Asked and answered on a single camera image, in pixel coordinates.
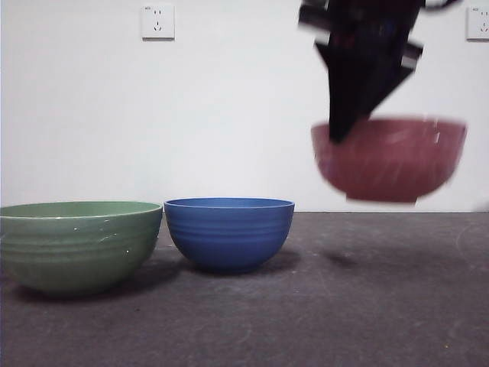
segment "red bowl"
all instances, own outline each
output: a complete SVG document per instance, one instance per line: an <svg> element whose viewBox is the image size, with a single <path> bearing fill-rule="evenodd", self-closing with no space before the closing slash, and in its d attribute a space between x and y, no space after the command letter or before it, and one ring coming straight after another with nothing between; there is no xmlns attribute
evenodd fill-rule
<svg viewBox="0 0 489 367"><path fill-rule="evenodd" d="M438 119L365 119L335 145L328 124L312 129L322 176L353 200L415 203L442 186L460 161L467 129Z"/></svg>

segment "ridged bowl surface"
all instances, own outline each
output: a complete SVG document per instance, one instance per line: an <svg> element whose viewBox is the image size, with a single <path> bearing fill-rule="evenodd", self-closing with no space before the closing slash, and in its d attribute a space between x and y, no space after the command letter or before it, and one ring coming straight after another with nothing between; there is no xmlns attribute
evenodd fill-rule
<svg viewBox="0 0 489 367"><path fill-rule="evenodd" d="M185 257L208 271L240 273L280 250L294 204L216 197L171 200L164 207L172 240Z"/></svg>
<svg viewBox="0 0 489 367"><path fill-rule="evenodd" d="M354 200L415 203L441 187L462 154L464 122L436 118L358 121L340 144L329 140L329 125L312 129L322 176Z"/></svg>
<svg viewBox="0 0 489 367"><path fill-rule="evenodd" d="M161 205L132 202L1 208L2 270L53 296L104 291L151 255L162 211Z"/></svg>

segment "blue bowl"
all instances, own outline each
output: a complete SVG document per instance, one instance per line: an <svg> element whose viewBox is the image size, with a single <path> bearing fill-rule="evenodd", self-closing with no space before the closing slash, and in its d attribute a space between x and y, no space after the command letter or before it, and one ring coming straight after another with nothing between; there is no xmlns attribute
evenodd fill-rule
<svg viewBox="0 0 489 367"><path fill-rule="evenodd" d="M244 273L280 250L294 203L213 197L171 200L164 208L171 238L186 258L208 271Z"/></svg>

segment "green bowl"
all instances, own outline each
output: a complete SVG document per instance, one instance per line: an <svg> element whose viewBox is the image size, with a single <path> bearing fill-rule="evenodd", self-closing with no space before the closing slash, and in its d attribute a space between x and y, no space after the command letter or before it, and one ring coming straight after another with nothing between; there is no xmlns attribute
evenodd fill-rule
<svg viewBox="0 0 489 367"><path fill-rule="evenodd" d="M161 205L132 202L0 208L2 270L52 296L102 292L150 257L162 212Z"/></svg>

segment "gray floor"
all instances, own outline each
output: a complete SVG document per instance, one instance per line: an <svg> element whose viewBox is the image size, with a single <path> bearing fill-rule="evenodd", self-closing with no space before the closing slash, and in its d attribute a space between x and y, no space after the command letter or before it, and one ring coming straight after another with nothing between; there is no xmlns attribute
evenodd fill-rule
<svg viewBox="0 0 489 367"><path fill-rule="evenodd" d="M55 301L2 279L2 366L489 366L489 214L297 213L252 274L166 227L130 280Z"/></svg>

